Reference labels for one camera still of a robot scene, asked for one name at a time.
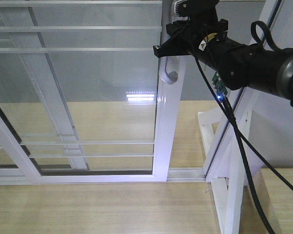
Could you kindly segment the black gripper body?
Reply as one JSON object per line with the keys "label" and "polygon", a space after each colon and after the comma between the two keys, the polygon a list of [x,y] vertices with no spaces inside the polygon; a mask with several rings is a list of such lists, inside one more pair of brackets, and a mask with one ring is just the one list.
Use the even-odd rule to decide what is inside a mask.
{"label": "black gripper body", "polygon": [[218,19],[217,0],[194,0],[193,15],[179,17],[166,25],[170,38],[181,37],[190,43],[193,57],[205,63],[219,63],[229,52],[228,21]]}

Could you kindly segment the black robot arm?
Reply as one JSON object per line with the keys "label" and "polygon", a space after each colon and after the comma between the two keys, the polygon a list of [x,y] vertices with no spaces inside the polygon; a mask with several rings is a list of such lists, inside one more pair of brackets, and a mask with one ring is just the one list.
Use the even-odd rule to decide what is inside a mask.
{"label": "black robot arm", "polygon": [[228,21],[219,19],[215,0],[175,0],[179,19],[166,25],[169,39],[154,46],[156,57],[191,55],[214,69],[231,90],[251,87],[290,100],[293,106],[293,48],[279,48],[262,21],[251,24],[254,44],[227,36]]}

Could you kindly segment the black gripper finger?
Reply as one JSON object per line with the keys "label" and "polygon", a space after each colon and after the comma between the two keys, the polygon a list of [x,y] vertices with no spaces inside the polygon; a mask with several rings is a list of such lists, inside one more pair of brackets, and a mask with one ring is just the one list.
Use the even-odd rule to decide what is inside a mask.
{"label": "black gripper finger", "polygon": [[193,55],[190,43],[181,37],[170,38],[162,45],[154,45],[153,51],[157,58]]}

